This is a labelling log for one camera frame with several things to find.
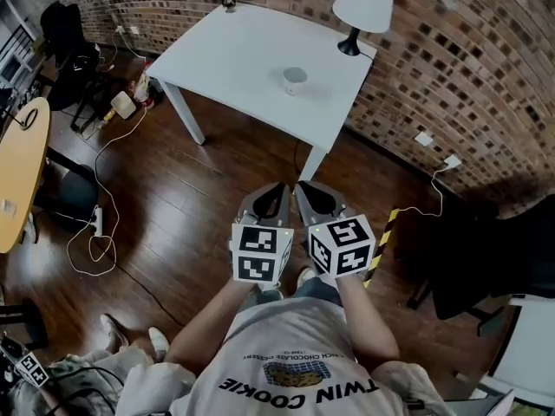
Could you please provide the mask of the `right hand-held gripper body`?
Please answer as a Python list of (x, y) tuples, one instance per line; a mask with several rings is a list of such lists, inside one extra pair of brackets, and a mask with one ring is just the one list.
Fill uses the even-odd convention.
[(307, 228), (309, 257), (333, 278), (368, 270), (375, 235), (365, 215), (313, 224)]

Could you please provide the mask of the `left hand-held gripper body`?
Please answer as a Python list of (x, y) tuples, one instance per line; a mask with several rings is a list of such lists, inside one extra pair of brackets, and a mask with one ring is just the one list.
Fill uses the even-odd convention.
[(273, 218), (258, 218), (253, 211), (240, 210), (229, 243), (233, 279), (277, 283), (289, 260), (293, 238), (288, 208)]

